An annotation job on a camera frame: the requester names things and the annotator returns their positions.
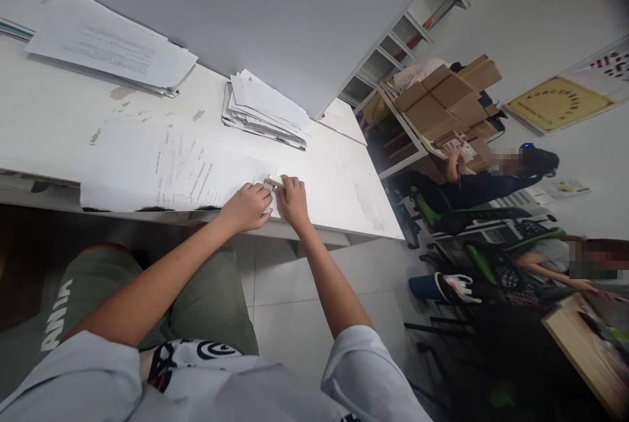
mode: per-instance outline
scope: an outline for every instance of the poster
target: poster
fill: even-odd
[[[541,134],[629,100],[629,37],[546,80],[506,108]]]
[[[606,96],[555,77],[514,99],[508,108],[538,131],[548,134],[614,105]]]

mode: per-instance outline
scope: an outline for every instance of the sleeve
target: sleeve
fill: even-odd
[[[378,334],[343,330],[332,346],[321,391],[368,421],[430,421]]]
[[[50,352],[0,403],[0,422],[125,421],[141,399],[138,351],[83,331]]]
[[[557,239],[539,240],[531,249],[544,260],[551,261],[559,273],[568,270],[570,260],[570,245]]]

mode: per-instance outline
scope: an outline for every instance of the green shorts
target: green shorts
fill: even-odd
[[[76,257],[67,267],[46,323],[41,351],[47,354],[107,298],[142,273],[126,251],[103,248]],[[210,256],[142,341],[139,350],[179,339],[225,343],[244,355],[257,355],[257,341],[232,250]]]

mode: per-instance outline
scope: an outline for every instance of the cardboard box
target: cardboard box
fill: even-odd
[[[409,86],[408,89],[404,90],[404,92],[395,99],[395,106],[398,108],[398,111],[406,112],[413,104],[426,96],[426,94],[426,88],[418,81],[417,83],[413,83],[412,86]]]
[[[463,68],[458,75],[477,91],[483,91],[503,78],[496,64],[487,55],[478,57]]]
[[[439,137],[438,139],[436,139],[433,143],[434,143],[435,147],[440,149],[441,147],[443,147],[448,142],[450,142],[450,141],[452,141],[454,139],[458,139],[458,138],[459,138],[458,133],[456,133],[454,130],[451,130],[447,134],[444,134],[441,137]]]
[[[495,104],[491,104],[485,108],[485,113],[487,117],[495,116],[496,114],[500,114],[501,110]]]
[[[427,94],[405,112],[415,129],[426,139],[433,141],[451,130],[464,130],[465,126],[448,113],[439,101]]]
[[[467,136],[471,139],[475,138],[489,138],[493,137],[498,133],[498,129],[496,129],[491,122],[487,119],[484,121],[480,121],[478,124],[474,124],[470,129],[465,132]]]
[[[444,79],[431,92],[431,94],[437,98],[437,101],[446,109],[454,106],[458,101],[472,93],[474,93],[474,88],[456,75],[450,75],[448,78]],[[476,93],[474,99],[478,99],[478,93]]]
[[[493,161],[493,154],[490,146],[487,145],[485,140],[478,138],[469,141],[471,148],[476,150],[477,155],[471,162],[467,162],[466,165],[474,171],[487,170]]]
[[[439,68],[433,71],[430,75],[425,77],[423,81],[421,82],[421,84],[424,85],[424,88],[426,88],[426,91],[430,92],[434,90],[437,86],[439,86],[439,84],[443,80],[445,80],[452,74],[453,72],[452,70],[450,70],[450,68],[448,68],[445,65],[441,65]]]
[[[487,117],[485,110],[478,102],[478,93],[475,91],[449,107],[448,112],[465,125],[463,130],[467,130]]]

